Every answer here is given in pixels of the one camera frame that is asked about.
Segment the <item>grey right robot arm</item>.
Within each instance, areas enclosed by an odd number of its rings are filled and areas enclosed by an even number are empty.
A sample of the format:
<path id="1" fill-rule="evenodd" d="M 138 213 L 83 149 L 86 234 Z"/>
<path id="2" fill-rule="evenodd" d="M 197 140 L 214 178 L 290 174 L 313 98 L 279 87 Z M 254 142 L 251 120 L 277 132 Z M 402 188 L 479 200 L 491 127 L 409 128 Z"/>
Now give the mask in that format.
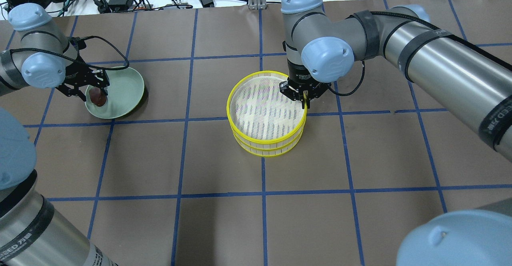
<path id="1" fill-rule="evenodd" d="M 291 100 L 324 94 L 356 61 L 382 56 L 511 160 L 511 65 L 432 25 L 419 5 L 360 11 L 331 22 L 322 0 L 281 0 Z M 397 266 L 510 266 L 511 199 L 453 211 L 404 238 Z"/>

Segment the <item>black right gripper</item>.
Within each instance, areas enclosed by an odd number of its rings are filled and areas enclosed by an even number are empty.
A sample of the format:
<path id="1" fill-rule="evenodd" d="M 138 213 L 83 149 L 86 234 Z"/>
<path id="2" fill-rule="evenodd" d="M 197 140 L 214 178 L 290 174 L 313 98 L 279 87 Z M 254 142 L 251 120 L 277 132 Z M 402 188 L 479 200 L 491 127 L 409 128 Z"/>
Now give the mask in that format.
<path id="1" fill-rule="evenodd" d="M 302 109 L 310 108 L 310 101 L 320 98 L 330 86 L 329 83 L 315 80 L 304 65 L 287 60 L 289 75 L 280 82 L 279 91 L 292 101 L 300 101 Z"/>

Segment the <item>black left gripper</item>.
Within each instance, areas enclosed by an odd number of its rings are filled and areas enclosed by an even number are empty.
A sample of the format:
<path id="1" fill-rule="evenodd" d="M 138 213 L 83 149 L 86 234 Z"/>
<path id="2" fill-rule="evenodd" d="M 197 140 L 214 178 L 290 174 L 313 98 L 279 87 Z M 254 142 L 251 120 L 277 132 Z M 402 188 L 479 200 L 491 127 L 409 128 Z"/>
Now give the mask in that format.
<path id="1" fill-rule="evenodd" d="M 87 98 L 87 87 L 100 88 L 104 96 L 108 96 L 110 81 L 105 70 L 93 70 L 80 64 L 71 64 L 65 69 L 64 82 L 56 87 L 56 90 L 67 97 L 77 96 Z"/>

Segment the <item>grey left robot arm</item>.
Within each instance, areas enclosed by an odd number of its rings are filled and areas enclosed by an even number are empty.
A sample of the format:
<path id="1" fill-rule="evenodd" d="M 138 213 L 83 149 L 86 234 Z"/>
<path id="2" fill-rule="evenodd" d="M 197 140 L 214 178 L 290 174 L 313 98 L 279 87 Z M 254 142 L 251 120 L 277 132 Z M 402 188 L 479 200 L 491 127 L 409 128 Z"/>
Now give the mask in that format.
<path id="1" fill-rule="evenodd" d="M 67 37 L 46 10 L 28 2 L 8 13 L 8 22 L 20 36 L 20 47 L 1 53 L 0 94 L 24 87 L 56 88 L 61 93 L 86 101 L 84 86 L 107 94 L 110 85 L 105 70 L 87 66 L 80 51 L 84 38 Z"/>

